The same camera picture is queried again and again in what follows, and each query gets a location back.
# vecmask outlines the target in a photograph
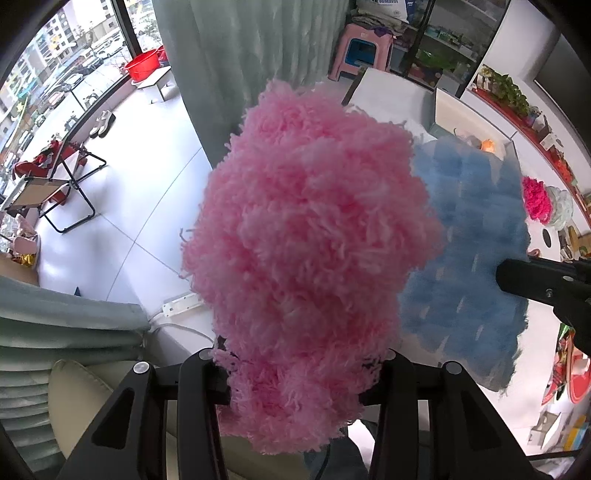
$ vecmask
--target orange object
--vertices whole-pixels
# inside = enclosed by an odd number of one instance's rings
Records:
[[[484,140],[480,149],[483,152],[494,153],[495,152],[495,143],[492,140]]]

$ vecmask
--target glass door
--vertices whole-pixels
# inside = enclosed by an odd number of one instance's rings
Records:
[[[400,75],[405,74],[410,61],[409,52],[417,42],[418,32],[424,23],[427,22],[427,7],[429,0],[416,0],[414,10],[408,11],[408,19],[402,22],[400,34],[394,39],[392,54],[390,57],[390,70]]]
[[[435,0],[402,73],[430,89],[461,94],[490,46],[507,4],[508,0]]]

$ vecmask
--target power strip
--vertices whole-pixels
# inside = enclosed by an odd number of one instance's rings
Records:
[[[162,305],[162,313],[165,317],[173,317],[195,307],[203,305],[204,301],[196,293],[188,293],[179,299],[169,301]]]

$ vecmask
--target glass window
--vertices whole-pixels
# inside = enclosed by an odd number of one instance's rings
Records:
[[[6,107],[0,110],[0,194],[8,195],[15,187],[16,163],[33,160],[52,138],[64,138],[84,111],[123,76],[122,67],[131,55],[119,25],[105,18],[100,6],[100,0],[71,0],[58,10],[0,85]],[[53,28],[56,18],[76,25],[77,41],[53,31],[59,29]]]
[[[130,0],[126,1],[125,5],[142,51],[152,50],[162,45],[152,0]]]

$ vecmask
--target pink yarn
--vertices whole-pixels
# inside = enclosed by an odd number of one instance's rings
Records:
[[[544,188],[543,181],[537,181],[531,177],[523,177],[523,198],[525,210],[532,220],[539,220],[546,224],[552,218],[552,202]]]
[[[441,238],[412,154],[403,127],[283,82],[247,112],[183,245],[226,338],[223,434],[297,452],[359,418],[395,339],[397,295]]]

